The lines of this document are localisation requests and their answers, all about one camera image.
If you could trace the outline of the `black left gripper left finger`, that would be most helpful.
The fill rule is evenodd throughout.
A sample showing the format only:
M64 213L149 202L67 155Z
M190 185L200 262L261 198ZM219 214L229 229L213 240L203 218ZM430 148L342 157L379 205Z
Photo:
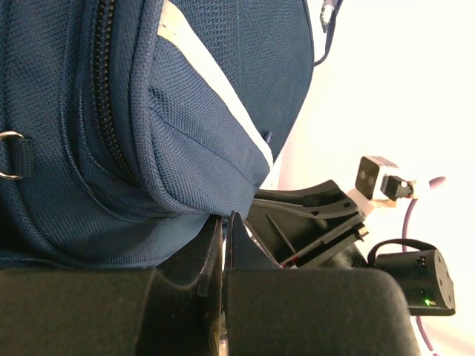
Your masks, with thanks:
M157 268L1 272L3 355L217 355L222 223Z

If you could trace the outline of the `navy blue student backpack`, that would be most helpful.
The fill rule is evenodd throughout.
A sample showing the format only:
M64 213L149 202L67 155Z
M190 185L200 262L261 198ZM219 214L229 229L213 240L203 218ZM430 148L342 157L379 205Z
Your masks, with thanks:
M154 268L247 215L321 1L3 1L1 267Z

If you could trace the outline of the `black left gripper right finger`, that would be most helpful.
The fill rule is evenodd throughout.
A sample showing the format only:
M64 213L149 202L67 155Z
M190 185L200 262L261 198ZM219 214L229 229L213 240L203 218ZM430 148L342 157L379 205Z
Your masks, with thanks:
M397 282L371 268L282 269L241 215L226 234L223 304L231 355L417 355Z

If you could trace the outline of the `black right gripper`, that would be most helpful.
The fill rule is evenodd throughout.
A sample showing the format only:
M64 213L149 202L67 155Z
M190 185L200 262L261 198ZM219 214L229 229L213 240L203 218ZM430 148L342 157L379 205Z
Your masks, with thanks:
M246 225L282 268L359 268L367 266L356 246L368 234L364 220L356 203L327 180L294 191L259 190Z

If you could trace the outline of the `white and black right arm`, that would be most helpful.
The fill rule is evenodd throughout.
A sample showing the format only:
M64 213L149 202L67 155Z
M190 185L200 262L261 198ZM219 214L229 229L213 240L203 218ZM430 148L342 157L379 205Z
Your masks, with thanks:
M394 201L374 202L357 190L343 192L328 180L297 191L260 190L246 226L270 260L281 268L374 268L404 292L413 316L451 316L454 287L437 247L402 236L376 243L362 254L365 219Z

